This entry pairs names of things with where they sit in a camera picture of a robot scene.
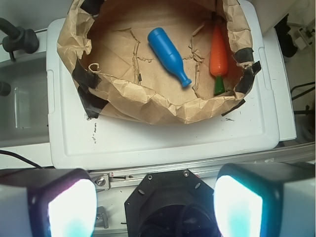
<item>orange carrot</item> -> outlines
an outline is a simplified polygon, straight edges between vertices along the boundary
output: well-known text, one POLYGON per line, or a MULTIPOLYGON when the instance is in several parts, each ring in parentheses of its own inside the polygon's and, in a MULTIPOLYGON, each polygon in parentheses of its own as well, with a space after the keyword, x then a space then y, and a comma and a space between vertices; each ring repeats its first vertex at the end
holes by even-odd
POLYGON ((225 88, 222 76, 227 73, 228 63, 223 35, 217 24, 215 25, 212 36, 209 70, 211 74, 216 77, 214 95, 224 93, 225 88))

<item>screw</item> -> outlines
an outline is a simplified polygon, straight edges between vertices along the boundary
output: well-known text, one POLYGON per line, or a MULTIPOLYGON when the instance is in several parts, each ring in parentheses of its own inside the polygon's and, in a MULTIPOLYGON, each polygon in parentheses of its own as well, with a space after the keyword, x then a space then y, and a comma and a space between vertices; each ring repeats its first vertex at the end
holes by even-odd
POLYGON ((188 177, 189 176, 189 172, 187 170, 183 171, 183 175, 184 177, 188 177))
POLYGON ((96 179, 95 183, 98 186, 103 186, 103 185, 105 185, 105 179, 103 177, 99 177, 99 178, 96 179))

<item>blue bottle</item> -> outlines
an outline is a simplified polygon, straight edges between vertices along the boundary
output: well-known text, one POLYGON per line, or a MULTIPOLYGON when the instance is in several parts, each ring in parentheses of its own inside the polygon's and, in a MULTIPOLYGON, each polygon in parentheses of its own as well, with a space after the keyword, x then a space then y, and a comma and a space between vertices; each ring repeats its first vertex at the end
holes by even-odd
POLYGON ((183 87, 188 86, 192 81, 184 72, 181 55, 163 28, 153 29, 147 39, 163 66, 177 76, 183 87))

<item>paper bag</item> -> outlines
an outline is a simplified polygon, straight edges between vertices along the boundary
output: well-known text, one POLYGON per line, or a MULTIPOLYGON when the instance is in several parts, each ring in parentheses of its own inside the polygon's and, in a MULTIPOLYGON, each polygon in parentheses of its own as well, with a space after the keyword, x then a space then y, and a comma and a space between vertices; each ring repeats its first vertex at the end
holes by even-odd
POLYGON ((260 63, 237 0, 74 0, 57 50, 90 118, 107 115, 149 124, 193 123, 240 106, 260 63), (229 62, 226 93, 214 96, 212 32, 220 23, 229 62), (147 41, 162 27, 192 80, 182 88, 147 41))

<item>bright light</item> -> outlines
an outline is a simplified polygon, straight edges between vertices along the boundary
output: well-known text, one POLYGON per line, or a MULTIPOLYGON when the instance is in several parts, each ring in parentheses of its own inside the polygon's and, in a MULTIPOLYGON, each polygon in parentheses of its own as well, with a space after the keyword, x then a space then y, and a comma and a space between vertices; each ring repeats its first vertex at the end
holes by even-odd
POLYGON ((94 230, 97 194, 94 184, 81 179, 48 204, 52 237, 90 237, 94 230))
POLYGON ((262 197, 231 176, 216 181, 214 210, 223 237, 260 236, 262 197))

